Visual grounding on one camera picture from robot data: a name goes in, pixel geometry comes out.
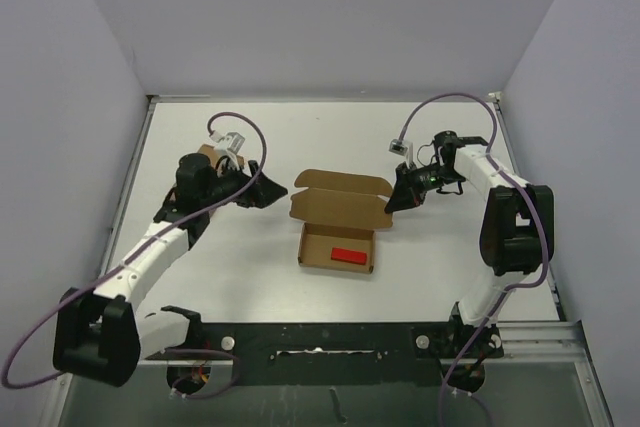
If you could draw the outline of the red rectangular block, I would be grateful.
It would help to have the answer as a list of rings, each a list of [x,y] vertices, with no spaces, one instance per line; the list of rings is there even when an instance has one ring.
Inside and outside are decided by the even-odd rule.
[[[354,265],[366,265],[368,262],[368,256],[366,252],[337,247],[331,250],[331,259],[336,262],[343,262]]]

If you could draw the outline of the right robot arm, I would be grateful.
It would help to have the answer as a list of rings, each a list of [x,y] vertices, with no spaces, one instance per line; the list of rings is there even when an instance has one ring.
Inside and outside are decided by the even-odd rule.
[[[446,347],[464,356],[477,348],[477,328],[496,322],[499,302],[509,296],[507,287],[522,283],[543,264],[543,253],[553,254],[554,198],[551,189],[534,185],[513,174],[488,153],[480,136],[460,137],[453,131],[435,135],[431,163],[418,167],[412,144],[394,139],[389,151],[404,157],[395,168],[395,184],[385,211],[395,213],[424,204],[427,193],[444,195],[443,188],[465,183],[486,201],[479,236],[485,268],[463,298],[456,303],[459,322],[444,332]]]

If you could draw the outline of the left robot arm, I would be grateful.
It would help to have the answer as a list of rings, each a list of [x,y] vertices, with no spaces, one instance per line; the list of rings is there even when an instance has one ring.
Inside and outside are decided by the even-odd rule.
[[[198,242],[213,210],[227,203],[264,209],[287,195],[257,161],[248,165],[247,171],[217,171],[202,152],[179,160],[174,186],[138,244],[98,284],[85,291],[71,288],[62,297],[56,369],[120,387],[142,359],[166,349],[190,358],[204,349],[199,313],[176,306],[146,317],[136,312],[162,275]]]

